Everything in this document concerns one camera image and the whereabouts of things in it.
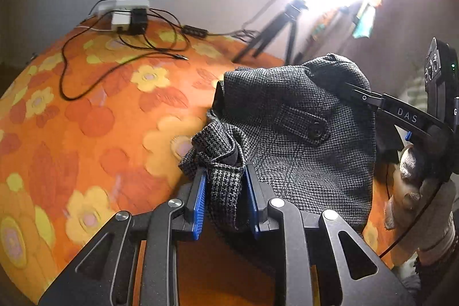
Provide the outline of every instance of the yellow flower pattern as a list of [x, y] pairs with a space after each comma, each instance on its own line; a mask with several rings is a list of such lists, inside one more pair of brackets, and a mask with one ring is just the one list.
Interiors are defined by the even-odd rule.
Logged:
[[157, 87], [170, 85], [167, 79], [168, 71], [162, 67], [153, 68], [151, 65], [142, 65], [132, 74], [131, 82], [144, 93], [150, 93]]
[[35, 91], [31, 98], [26, 102], [26, 118], [31, 118], [36, 114], [42, 114], [46, 106], [54, 99], [51, 87], [44, 90]]
[[57, 53], [52, 56], [48, 56], [38, 67], [38, 71], [52, 71], [60, 62], [63, 61], [62, 54]]
[[89, 188], [85, 194], [74, 191], [67, 203], [69, 217], [65, 232], [70, 240], [85, 245], [113, 217], [107, 193], [99, 186]]
[[374, 252], [378, 250], [378, 230], [371, 221], [367, 222], [363, 230], [363, 238]]
[[[162, 30], [158, 32], [158, 36], [163, 42], [173, 43], [175, 40], [175, 33], [173, 30]], [[177, 32], [177, 43], [178, 42], [185, 42], [185, 39], [179, 32]]]
[[13, 83], [8, 87], [0, 98], [0, 119], [2, 119], [10, 109], [18, 103], [26, 94], [28, 84], [38, 69], [32, 65], [27, 71], [23, 71]]
[[48, 243], [54, 228], [44, 211], [37, 221], [37, 209], [18, 173], [0, 183], [0, 264], [35, 303], [58, 274]]
[[204, 127], [197, 117], [167, 116], [157, 123], [157, 130], [149, 131], [143, 138], [143, 146], [151, 152], [145, 164], [151, 175], [167, 176], [174, 187], [181, 176], [178, 163], [191, 149], [191, 138]]
[[222, 54], [216, 50], [215, 47], [212, 47], [207, 43], [197, 43], [193, 45], [194, 50], [199, 53], [199, 55], [205, 55], [212, 59], [217, 59], [222, 56]]
[[[145, 47], [139, 37], [123, 36], [127, 43]], [[116, 35], [103, 34], [83, 44], [88, 64], [113, 63], [123, 59], [131, 59], [139, 51], [123, 44]]]
[[209, 42], [219, 42], [221, 40], [228, 41], [228, 42], [235, 42], [236, 40], [231, 36], [207, 36], [206, 41]]

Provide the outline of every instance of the gray houndstooth fabric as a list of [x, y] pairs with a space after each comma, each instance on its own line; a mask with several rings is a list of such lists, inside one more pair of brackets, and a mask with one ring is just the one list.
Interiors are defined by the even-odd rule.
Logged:
[[219, 228], [248, 229], [242, 172], [300, 210], [334, 209], [361, 232], [371, 209], [376, 156], [373, 114], [341, 101], [348, 82], [369, 90], [350, 60], [329, 54], [300, 66], [238, 68], [217, 86], [208, 125], [193, 137], [180, 168], [208, 172], [207, 209]]

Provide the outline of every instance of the cable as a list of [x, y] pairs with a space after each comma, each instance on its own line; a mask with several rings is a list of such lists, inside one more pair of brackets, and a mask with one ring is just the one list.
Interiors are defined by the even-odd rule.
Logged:
[[59, 77], [59, 94], [60, 96], [62, 97], [62, 99], [66, 100], [66, 101], [75, 101], [75, 100], [78, 100], [78, 99], [81, 99], [82, 97], [84, 97], [85, 95], [87, 95], [88, 93], [90, 93], [94, 87], [96, 87], [105, 77], [107, 77], [110, 73], [114, 72], [116, 69], [122, 67], [123, 65], [125, 64], [128, 64], [130, 62], [133, 62], [135, 60], [138, 60], [140, 58], [143, 58], [143, 57], [146, 57], [148, 55], [167, 55], [167, 56], [170, 56], [174, 59], [187, 59], [185, 58], [184, 56], [180, 56], [180, 55], [175, 55], [173, 53], [169, 53], [167, 51], [159, 51], [159, 52], [155, 52], [155, 51], [150, 51], [150, 52], [147, 52], [147, 53], [143, 53], [139, 56], [136, 56], [130, 60], [127, 60], [123, 63], [121, 63], [120, 65], [117, 65], [117, 66], [114, 66], [112, 68], [110, 68], [107, 72], [105, 72], [104, 74], [102, 74], [97, 80], [96, 82], [94, 82], [91, 86], [89, 86], [88, 89], [86, 89], [83, 93], [81, 93], [80, 95], [77, 95], [77, 96], [74, 96], [74, 97], [69, 97], [67, 96], [65, 93], [64, 93], [64, 90], [63, 90], [63, 82], [64, 82], [64, 77], [65, 77], [65, 73], [67, 71], [67, 68], [68, 68], [68, 59], [67, 57], [65, 56], [65, 47], [68, 45], [68, 43], [70, 43], [70, 41], [72, 41], [73, 39], [75, 39], [76, 37], [78, 36], [81, 36], [83, 33], [86, 33], [88, 30], [91, 30], [91, 28], [93, 28], [99, 21], [101, 21], [105, 16], [107, 16], [108, 14], [110, 13], [113, 13], [113, 12], [120, 12], [119, 10], [111, 10], [111, 11], [108, 11], [106, 12], [105, 14], [102, 15], [101, 18], [97, 19], [95, 23], [93, 23], [91, 26], [88, 27], [88, 29], [84, 29], [82, 30], [81, 32], [75, 34], [74, 36], [70, 37], [69, 39], [67, 39], [65, 41], [65, 43], [63, 44], [62, 48], [61, 48], [61, 55], [63, 57], [63, 62], [64, 62], [64, 69], [61, 73], [61, 76]]
[[240, 29], [239, 30], [235, 30], [234, 32], [229, 32], [229, 33], [208, 33], [207, 35], [208, 36], [231, 36], [233, 38], [237, 38], [243, 42], [248, 42], [247, 40], [245, 40], [243, 37], [241, 37], [240, 34], [244, 34], [246, 37], [248, 37], [249, 39], [253, 39], [255, 38], [254, 34], [258, 34], [259, 32], [257, 30], [246, 30], [246, 26], [247, 25], [250, 25], [251, 23], [253, 23], [254, 21], [256, 21], [262, 14], [264, 14], [267, 9], [269, 7], [271, 7], [274, 2], [276, 2], [277, 0], [268, 0], [267, 3], [265, 3], [265, 5], [263, 5], [263, 7], [261, 7], [261, 9], [252, 17], [250, 18], [249, 20], [247, 20], [246, 22], [244, 22]]
[[180, 21], [178, 21], [178, 18], [175, 17], [175, 15], [173, 15], [171, 12], [169, 11], [166, 11], [164, 9], [150, 9], [150, 11], [152, 11], [153, 13], [156, 13], [156, 15], [160, 16], [158, 14], [158, 12], [164, 12], [164, 13], [167, 13], [168, 15], [172, 16], [174, 18], [174, 20], [177, 22], [178, 25], [175, 25], [173, 24], [175, 27], [177, 28], [181, 28], [182, 27], [182, 24], [180, 23]]
[[148, 38], [146, 37], [145, 33], [142, 34], [142, 35], [143, 35], [143, 37], [144, 37], [145, 43], [146, 43], [148, 46], [150, 46], [151, 48], [155, 48], [155, 46], [153, 46], [153, 45], [150, 43], [150, 41], [148, 40]]
[[96, 29], [96, 28], [91, 28], [90, 26], [84, 26], [84, 25], [78, 25], [78, 26], [75, 26], [75, 28], [91, 29], [91, 30], [94, 30], [95, 32], [113, 32], [113, 30], [111, 29]]
[[255, 20], [257, 20], [263, 13], [266, 12], [266, 10], [273, 5], [273, 3], [277, 0], [268, 0], [268, 2], [265, 3], [263, 7], [253, 16], [251, 19], [247, 20], [245, 23], [241, 25], [241, 29], [244, 30], [247, 25], [250, 25], [253, 23]]
[[422, 215], [424, 214], [424, 212], [427, 210], [427, 208], [430, 206], [430, 204], [432, 203], [432, 201], [434, 200], [435, 196], [437, 196], [437, 193], [440, 191], [440, 188], [442, 187], [442, 183], [439, 183], [437, 188], [435, 189], [434, 193], [432, 194], [432, 196], [430, 196], [430, 198], [428, 199], [428, 201], [425, 203], [424, 207], [421, 209], [421, 211], [419, 212], [419, 214], [416, 216], [416, 218], [411, 222], [411, 224], [407, 227], [407, 229], [403, 232], [403, 234], [401, 234], [397, 240], [395, 240], [390, 246], [389, 248], [387, 248], [386, 250], [384, 250], [384, 252], [379, 256], [380, 258], [384, 257], [387, 253], [389, 253], [392, 249], [394, 249], [394, 247], [400, 243], [400, 241], [403, 240], [403, 238], [408, 234], [408, 232], [415, 226], [415, 224], [419, 221], [419, 219], [421, 219]]
[[386, 169], [386, 191], [387, 191], [387, 199], [391, 199], [391, 194], [389, 193], [389, 186], [387, 185], [387, 178], [389, 177], [389, 164], [387, 164], [387, 169]]
[[[168, 19], [166, 19], [164, 16], [161, 16], [160, 14], [158, 14], [157, 12], [155, 11], [152, 11], [153, 14], [150, 14], [150, 13], [147, 13], [148, 16], [151, 16], [151, 17], [155, 17], [155, 18], [158, 18], [158, 19], [161, 19], [161, 20], [164, 20], [166, 21], [169, 26], [172, 28], [172, 30], [174, 31], [174, 41], [172, 42], [171, 46], [169, 48], [167, 48], [168, 51], [174, 51], [174, 52], [182, 52], [182, 51], [186, 51], [188, 50], [190, 47], [191, 47], [191, 42], [190, 40], [188, 39], [188, 37], [180, 30], [180, 35], [182, 36], [182, 38], [185, 40], [185, 43], [186, 43], [186, 46], [184, 48], [177, 48], [177, 49], [174, 49], [175, 45], [177, 44], [177, 41], [178, 41], [178, 33], [176, 31], [175, 28], [179, 28], [181, 29], [181, 23], [180, 21], [178, 21], [177, 17], [175, 17], [172, 13], [168, 12], [168, 11], [164, 11], [164, 10], [158, 10], [158, 11], [162, 11], [162, 12], [165, 12], [165, 13], [168, 13], [170, 14], [176, 21], [177, 21], [177, 24], [178, 25], [175, 25], [174, 23], [172, 23], [171, 21], [169, 21]], [[156, 48], [154, 47], [152, 44], [150, 44], [149, 42], [147, 42], [154, 50], [157, 50], [157, 51], [160, 51], [160, 50], [164, 50], [163, 48]]]
[[89, 13], [88, 13], [88, 18], [91, 16], [92, 11], [94, 11], [94, 9], [96, 8], [96, 6], [97, 6], [100, 2], [105, 2], [105, 1], [115, 1], [115, 0], [99, 0], [99, 1], [97, 1], [96, 4], [92, 6], [91, 11], [89, 11]]
[[133, 48], [134, 50], [154, 50], [154, 51], [157, 51], [158, 49], [153, 47], [142, 47], [142, 46], [134, 46], [133, 44], [130, 44], [129, 42], [126, 42], [122, 37], [121, 37], [121, 34], [117, 33], [118, 34], [118, 38], [119, 40], [121, 41], [121, 43], [123, 45], [126, 45], [130, 48]]

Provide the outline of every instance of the white power strip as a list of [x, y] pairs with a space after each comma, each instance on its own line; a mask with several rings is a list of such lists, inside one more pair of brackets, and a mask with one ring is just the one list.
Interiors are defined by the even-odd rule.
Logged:
[[149, 8], [149, 0], [115, 0], [114, 2], [101, 3], [97, 8], [97, 17], [102, 17], [107, 12], [115, 11], [112, 14], [112, 30], [114, 32], [118, 32], [120, 29], [126, 31], [131, 23], [131, 13], [123, 11], [132, 11], [133, 9], [148, 10]]

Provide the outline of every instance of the hand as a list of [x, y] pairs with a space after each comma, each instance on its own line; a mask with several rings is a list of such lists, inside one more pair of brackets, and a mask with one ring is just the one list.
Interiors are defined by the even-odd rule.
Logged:
[[[437, 179], [426, 178], [425, 160], [426, 154], [411, 144], [403, 150], [400, 167], [394, 171], [393, 196], [386, 204], [385, 225], [388, 230], [395, 230], [395, 238], [403, 234], [438, 187]], [[455, 236], [451, 212], [455, 195], [456, 187], [451, 180], [440, 187], [419, 221], [392, 249], [396, 266], [414, 252], [421, 264], [428, 266], [448, 251]]]

